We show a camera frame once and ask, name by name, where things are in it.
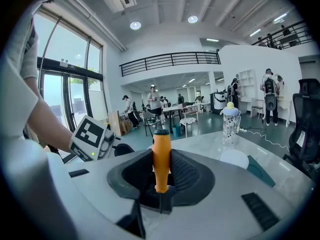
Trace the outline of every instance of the floor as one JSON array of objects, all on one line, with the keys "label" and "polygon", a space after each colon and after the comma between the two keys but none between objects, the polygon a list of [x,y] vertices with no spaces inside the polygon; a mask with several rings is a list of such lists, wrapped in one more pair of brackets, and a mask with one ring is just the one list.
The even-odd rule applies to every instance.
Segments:
[{"label": "floor", "polygon": [[[175,123],[177,124],[179,121],[179,117],[175,117]],[[266,134],[266,139],[273,142],[278,143],[281,146],[287,145],[289,146],[289,137],[295,127],[293,125],[289,125],[288,128],[285,125],[285,122],[280,122],[277,127],[271,122],[269,127],[262,125],[261,119],[258,119],[258,116],[250,118],[250,114],[242,114],[241,115],[241,128],[248,129],[248,131],[252,131],[254,133],[260,133],[261,135]],[[197,125],[189,125],[187,127],[187,135],[188,137],[197,135]],[[164,129],[169,129],[169,119],[166,120],[163,125]],[[223,119],[221,115],[213,114],[210,112],[200,113],[199,114],[199,135],[213,133],[222,131],[223,129]],[[128,134],[122,136],[122,138],[135,150],[143,150],[147,149],[152,145],[152,137],[147,128],[147,134],[145,132],[145,127],[143,123],[140,123],[140,126],[137,129],[131,130]],[[271,143],[265,141],[265,138],[260,137],[258,134],[252,134],[250,132],[239,132],[239,135],[263,148],[274,153],[275,155],[282,158],[284,154],[288,154],[287,148],[282,148],[278,145],[272,145]],[[170,138],[172,141],[185,138],[185,132],[182,132],[182,136],[175,137],[173,133],[171,133]]]}]

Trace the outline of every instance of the ceiling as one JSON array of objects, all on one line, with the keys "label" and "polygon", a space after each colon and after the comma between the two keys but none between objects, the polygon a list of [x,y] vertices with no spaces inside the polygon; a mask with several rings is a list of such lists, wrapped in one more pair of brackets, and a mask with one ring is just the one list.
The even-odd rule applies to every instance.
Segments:
[{"label": "ceiling", "polygon": [[[190,81],[192,78],[195,78],[195,80],[191,83],[188,83],[188,81]],[[151,84],[154,84],[156,89],[160,91],[182,88],[183,85],[187,85],[186,87],[203,86],[206,83],[209,83],[209,75],[207,72],[194,72],[154,77],[131,83],[129,86],[138,88],[143,92],[149,92]]]},{"label": "ceiling", "polygon": [[[259,36],[265,37],[267,33],[280,30],[281,24],[264,28],[267,21],[273,21],[284,13],[288,13],[282,23],[284,25],[301,19],[287,0],[136,0],[136,5],[115,13],[104,0],[83,1],[118,38],[128,32],[139,31],[130,29],[133,21],[139,21],[141,28],[148,28],[170,22],[189,24],[188,17],[195,15],[201,22],[234,32],[253,43]],[[257,29],[261,32],[249,37]]]}]

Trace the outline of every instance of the chair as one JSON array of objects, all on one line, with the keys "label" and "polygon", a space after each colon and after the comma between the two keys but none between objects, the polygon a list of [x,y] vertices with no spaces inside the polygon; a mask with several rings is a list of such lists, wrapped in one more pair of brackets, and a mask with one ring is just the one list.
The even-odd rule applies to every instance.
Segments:
[{"label": "chair", "polygon": [[299,84],[300,92],[292,97],[295,129],[289,138],[290,155],[285,154],[283,159],[311,178],[308,172],[312,167],[319,169],[320,162],[320,83],[316,79],[301,79]]},{"label": "chair", "polygon": [[[180,120],[180,124],[185,127],[185,137],[187,138],[187,125],[191,125],[191,130],[192,130],[192,125],[197,124],[198,126],[198,135],[199,135],[199,124],[198,124],[198,110],[194,111],[187,111],[184,114],[184,118]],[[187,115],[196,115],[195,117],[187,117]]]},{"label": "chair", "polygon": [[251,113],[250,113],[250,117],[252,118],[252,114],[253,114],[253,110],[257,110],[258,112],[258,119],[260,118],[260,113],[261,116],[263,114],[263,107],[264,105],[264,100],[263,99],[256,99],[256,98],[252,98],[251,99]]},{"label": "chair", "polygon": [[147,125],[149,127],[149,131],[150,131],[152,137],[153,137],[153,134],[152,134],[152,131],[150,129],[150,126],[155,126],[155,129],[157,129],[157,124],[160,124],[161,129],[162,129],[162,125],[161,125],[161,120],[160,119],[155,119],[155,122],[152,122],[152,123],[148,122],[148,119],[156,118],[155,114],[152,114],[149,111],[142,112],[142,117],[143,117],[143,121],[144,121],[145,136],[148,136],[148,134],[147,134]]}]

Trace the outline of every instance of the ceiling light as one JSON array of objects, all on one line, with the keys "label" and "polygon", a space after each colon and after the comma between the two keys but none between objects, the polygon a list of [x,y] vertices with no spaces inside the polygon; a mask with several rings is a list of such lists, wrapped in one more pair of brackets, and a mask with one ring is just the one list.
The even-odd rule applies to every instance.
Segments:
[{"label": "ceiling light", "polygon": [[188,22],[189,22],[189,23],[196,23],[197,21],[198,21],[198,17],[197,17],[197,16],[191,15],[191,16],[188,18]]},{"label": "ceiling light", "polygon": [[256,33],[259,33],[261,31],[261,29],[258,29],[257,31],[253,32],[250,37],[252,37],[253,35],[255,35]]},{"label": "ceiling light", "polygon": [[210,42],[219,42],[219,40],[217,40],[217,39],[211,39],[211,38],[207,38],[206,40],[207,40],[207,41],[210,41]]},{"label": "ceiling light", "polygon": [[285,13],[285,14],[282,14],[281,16],[279,16],[278,18],[274,19],[273,21],[276,22],[276,21],[282,19],[282,18],[285,17],[285,16],[287,16],[286,13]]},{"label": "ceiling light", "polygon": [[139,21],[134,21],[130,24],[130,28],[133,30],[138,30],[141,28],[141,23]]}]

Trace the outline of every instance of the screwdriver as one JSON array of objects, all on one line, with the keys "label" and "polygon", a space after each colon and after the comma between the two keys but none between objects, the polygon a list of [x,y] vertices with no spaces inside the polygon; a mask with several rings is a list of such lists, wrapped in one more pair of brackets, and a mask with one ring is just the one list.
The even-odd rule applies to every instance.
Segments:
[{"label": "screwdriver", "polygon": [[171,140],[166,129],[156,130],[153,134],[152,156],[155,174],[155,191],[160,194],[159,210],[163,210],[163,194],[168,191],[168,175],[170,171]]}]

